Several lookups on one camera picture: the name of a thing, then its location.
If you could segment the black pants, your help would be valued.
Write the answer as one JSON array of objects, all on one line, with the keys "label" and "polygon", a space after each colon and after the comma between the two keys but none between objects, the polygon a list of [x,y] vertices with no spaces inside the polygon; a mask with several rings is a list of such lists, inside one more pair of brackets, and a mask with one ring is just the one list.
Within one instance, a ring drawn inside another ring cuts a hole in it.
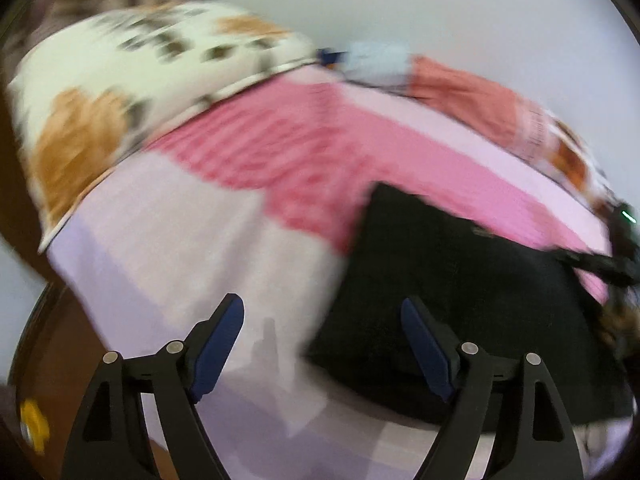
[{"label": "black pants", "polygon": [[539,354],[576,426],[631,414],[623,370],[600,336],[600,306],[576,273],[537,250],[378,184],[308,360],[369,401],[441,424],[401,325],[416,296],[437,321],[493,356]]}]

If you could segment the coral plaid folded blanket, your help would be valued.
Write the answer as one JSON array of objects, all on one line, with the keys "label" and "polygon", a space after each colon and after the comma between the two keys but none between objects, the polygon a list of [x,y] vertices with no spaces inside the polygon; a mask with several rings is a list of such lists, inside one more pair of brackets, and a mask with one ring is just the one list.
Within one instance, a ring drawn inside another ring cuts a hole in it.
[{"label": "coral plaid folded blanket", "polygon": [[616,197],[587,142],[548,108],[498,82],[412,59],[408,95],[521,159],[599,218]]}]

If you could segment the pink and lilac bedsheet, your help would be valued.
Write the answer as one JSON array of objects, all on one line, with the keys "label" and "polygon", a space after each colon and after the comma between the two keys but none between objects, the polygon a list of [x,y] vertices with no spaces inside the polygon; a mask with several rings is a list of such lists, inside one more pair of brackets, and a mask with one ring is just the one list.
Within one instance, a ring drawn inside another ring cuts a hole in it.
[{"label": "pink and lilac bedsheet", "polygon": [[47,254],[105,347],[144,356],[238,294],[245,321],[198,404],[235,479],[409,479],[434,440],[302,357],[371,185],[530,247],[608,249],[562,188],[417,102],[318,67],[274,78],[130,156]]}]

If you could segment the light blue white cloth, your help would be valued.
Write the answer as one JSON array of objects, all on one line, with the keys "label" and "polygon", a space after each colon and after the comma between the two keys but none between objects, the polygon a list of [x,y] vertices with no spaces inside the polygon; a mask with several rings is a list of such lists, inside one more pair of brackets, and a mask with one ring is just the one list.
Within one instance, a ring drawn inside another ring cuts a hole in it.
[{"label": "light blue white cloth", "polygon": [[345,79],[363,86],[404,93],[412,71],[412,56],[405,44],[355,41],[343,51],[317,51],[320,64],[340,72]]}]

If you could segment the floral white orange pillow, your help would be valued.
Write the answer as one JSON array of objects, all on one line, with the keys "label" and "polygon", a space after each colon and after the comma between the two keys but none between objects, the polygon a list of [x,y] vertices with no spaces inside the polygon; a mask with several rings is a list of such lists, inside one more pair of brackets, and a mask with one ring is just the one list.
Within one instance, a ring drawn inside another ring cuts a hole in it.
[{"label": "floral white orange pillow", "polygon": [[42,40],[6,88],[41,245],[122,160],[315,58],[300,32],[211,1],[107,11]]}]

